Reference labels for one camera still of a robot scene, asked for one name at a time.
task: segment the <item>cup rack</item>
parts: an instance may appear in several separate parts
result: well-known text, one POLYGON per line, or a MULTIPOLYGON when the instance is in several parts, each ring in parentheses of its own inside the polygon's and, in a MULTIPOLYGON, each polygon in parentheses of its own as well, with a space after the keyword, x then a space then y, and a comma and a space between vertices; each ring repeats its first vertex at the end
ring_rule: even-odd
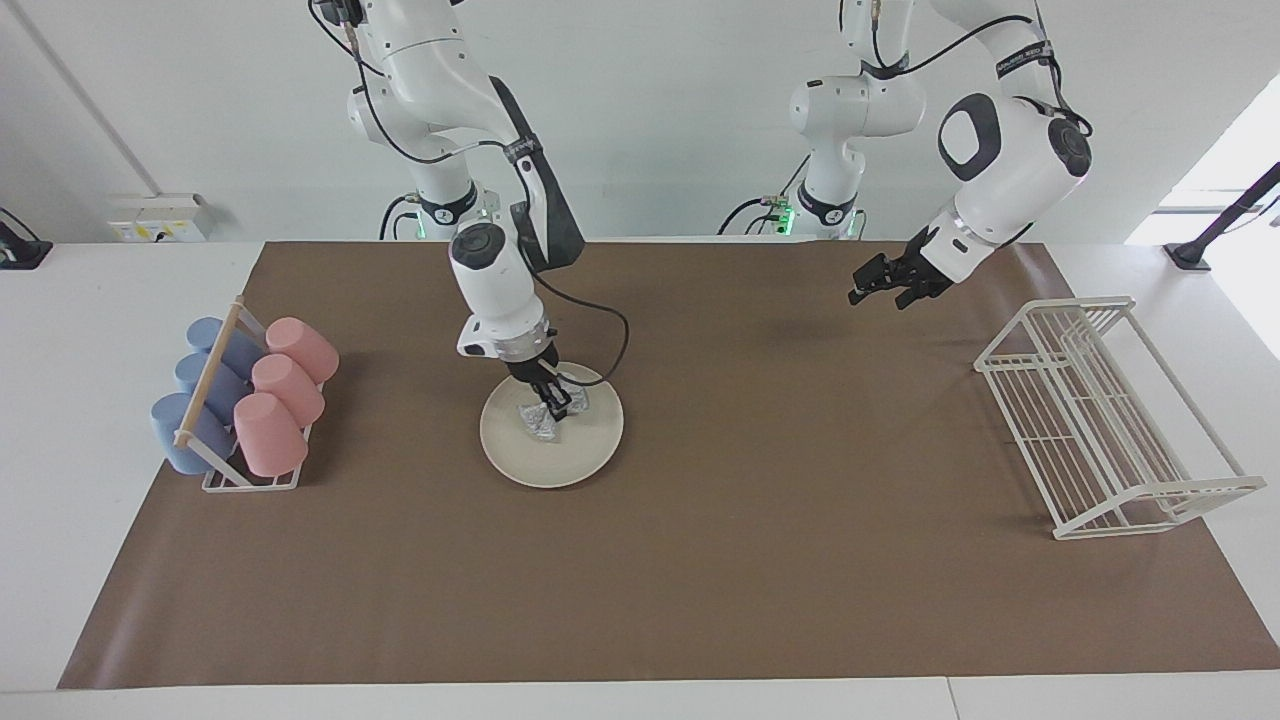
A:
MULTIPOLYGON (((302 474, 302 465, 298 465, 296 470, 287 475, 257 478, 256 475, 237 470, 230 462, 219 457, 216 452, 214 452, 196 436, 196 421, 200 418, 200 411, 205 406, 205 401, 209 398, 209 388, 214 382, 214 370, 218 368, 218 364, 223 361, 223 355, 227 352, 227 345, 230 342, 232 333, 234 333, 237 328, 243 328, 255 342, 257 342, 262 348, 266 348, 266 328, 262 327, 262 323, 260 323, 257 318, 250 313, 248 307, 244 306, 244 296, 237 296, 236 301, 232 302, 227 316, 223 319, 223 327, 218 333, 218 338, 214 341, 214 347, 209 351, 209 361, 205 363, 205 368, 200 373, 200 380, 196 383, 196 389, 192 393, 191 402, 187 405, 187 413, 182 418, 182 425, 174 433, 173 443, 180 450, 191 448, 196 455, 201 456, 214 468, 209 473, 205 473, 204 483, 201 484, 205 492, 241 493, 294 489, 298 487, 298 477, 302 474)), ((320 384, 319 388, 324 392, 324 384, 320 384)), ((302 437, 307 442, 311 441, 311 428, 312 425, 307 425, 302 429, 302 437)), ((227 429, 234 438, 234 425, 228 427, 227 429)), ((237 442, 232 448, 233 456, 238 448, 239 443, 237 442)))
POLYGON ((1053 537, 1165 532, 1266 487, 1248 475, 1133 316, 1132 297, 1027 304, 983 374, 1053 518, 1053 537), (1193 479, 1103 337, 1132 327, 1234 477, 1193 479))

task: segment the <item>wall socket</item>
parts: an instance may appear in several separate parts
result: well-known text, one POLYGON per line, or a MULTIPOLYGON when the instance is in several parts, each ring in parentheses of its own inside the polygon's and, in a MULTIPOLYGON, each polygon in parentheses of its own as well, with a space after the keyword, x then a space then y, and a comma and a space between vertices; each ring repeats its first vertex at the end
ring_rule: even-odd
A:
POLYGON ((207 242, 212 217, 195 195, 116 196, 108 224, 120 242, 207 242))

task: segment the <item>brown table covering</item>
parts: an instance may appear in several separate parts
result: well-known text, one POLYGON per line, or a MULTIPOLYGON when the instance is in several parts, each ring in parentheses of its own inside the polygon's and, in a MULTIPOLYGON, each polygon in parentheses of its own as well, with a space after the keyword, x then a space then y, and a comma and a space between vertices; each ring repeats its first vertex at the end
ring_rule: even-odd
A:
MULTIPOLYGON (((209 496, 163 468, 60 687, 1280 667, 1202 523, 1051 538, 972 369, 1069 295, 1044 249, 851 309, 852 269, 895 250, 590 246, 549 279, 630 314, 627 430, 548 492, 481 451, 504 369, 454 354, 443 245, 268 245, 250 309, 343 351, 302 484, 209 496)), ((605 369, 616 320, 548 304, 564 357, 605 369)))

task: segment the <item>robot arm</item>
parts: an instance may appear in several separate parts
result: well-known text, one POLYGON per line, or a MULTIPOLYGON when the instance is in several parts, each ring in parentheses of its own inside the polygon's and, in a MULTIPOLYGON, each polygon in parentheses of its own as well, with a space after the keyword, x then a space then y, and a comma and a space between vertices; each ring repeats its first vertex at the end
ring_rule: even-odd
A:
MULTIPOLYGON (((863 117, 901 117, 908 104, 900 97, 914 101, 916 96, 916 91, 896 96, 893 91, 902 82, 913 82, 906 76, 914 68, 905 50, 913 5, 914 0, 869 0, 846 6, 845 38, 861 58, 860 82, 873 90, 863 117)), ((1084 181, 1092 164, 1080 129, 1087 123, 1061 97, 1052 45, 1039 24, 1016 14, 1032 9, 1033 3, 933 0, 933 5, 986 45, 996 60, 1002 94, 970 95, 947 113, 938 132, 938 150, 964 187, 908 243, 901 258, 890 260, 879 255, 854 274, 854 291, 849 295, 854 305, 892 288, 905 288, 897 299, 900 309, 923 297, 938 297, 965 281, 996 250, 1016 241, 1084 181)), ((794 118, 796 105, 792 102, 794 118)), ((914 115, 915 105, 910 110, 914 115)), ((873 123, 849 123, 846 129, 855 127, 864 137, 877 136, 882 129, 873 123)), ((892 129, 906 132, 914 126, 900 123, 892 129)), ((819 161, 817 155, 829 156, 829 146, 822 149, 814 143, 814 152, 817 165, 831 167, 829 160, 819 161)), ((860 174, 860 168, 856 173, 846 172, 842 190, 856 188, 855 178, 860 174)), ((824 182, 822 177, 814 182, 806 179, 797 193, 812 193, 824 182)), ((800 195, 797 200, 813 215, 805 197, 800 195)))
POLYGON ((796 88, 791 126, 809 141, 809 170, 787 197, 795 210, 794 233, 846 237, 867 159, 852 142, 914 131, 924 118, 924 91, 914 78, 881 72, 877 54, 906 61, 906 35, 915 0, 847 3, 841 18, 845 40, 861 60, 856 76, 829 76, 796 88), (876 23, 878 42, 872 40, 876 23))
MULTIPOLYGON (((429 133, 474 128, 503 145, 527 195, 511 208, 525 256, 535 272, 572 265, 585 245, 582 233, 515 95, 472 58, 453 12, 458 1, 316 0, 316 4, 330 22, 347 28, 357 51, 367 47, 365 55, 381 65, 384 81, 370 82, 366 77, 371 99, 375 95, 393 99, 402 117, 416 119, 429 133), (366 42, 360 42, 356 28, 364 32, 366 42)), ((381 108, 375 111, 380 119, 381 108)), ((365 128, 374 129, 367 124, 365 128)), ((403 137, 389 135, 397 142, 403 137)))
POLYGON ((458 352, 502 360, 554 420, 566 418, 572 397, 556 372, 556 333, 532 273, 572 264, 585 242, 515 96, 472 59, 452 8, 460 0, 314 1, 344 27, 357 61, 360 47, 370 47, 383 68, 361 70, 348 115, 371 141, 412 160, 422 227, 429 238, 451 241, 453 274, 472 311, 458 352), (471 178, 463 150, 438 135, 460 127, 495 137, 525 187, 526 200, 512 206, 515 242, 493 222, 497 197, 471 178))

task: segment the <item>wooden dowel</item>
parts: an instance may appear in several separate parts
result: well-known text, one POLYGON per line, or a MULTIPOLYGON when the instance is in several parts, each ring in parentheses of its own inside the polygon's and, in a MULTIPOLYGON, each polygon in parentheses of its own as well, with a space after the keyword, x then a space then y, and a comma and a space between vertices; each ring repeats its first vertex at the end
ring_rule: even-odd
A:
POLYGON ((209 350, 209 361, 205 363, 205 369, 200 373, 200 382, 196 383, 196 391, 191 393, 192 397, 191 404, 187 405, 187 414, 182 416, 182 425, 174 433, 173 443, 179 450, 186 450, 191 442, 191 437, 196 433, 196 421, 200 419, 200 411, 205 407, 205 401, 209 400, 209 388, 214 384, 214 374, 218 370, 218 364, 223 361, 227 345, 232 341, 232 333, 236 332, 236 325, 239 324, 239 314, 243 309, 244 296, 241 295, 236 297, 236 302, 232 302, 232 309, 223 320, 223 327, 218 332, 214 347, 209 350))

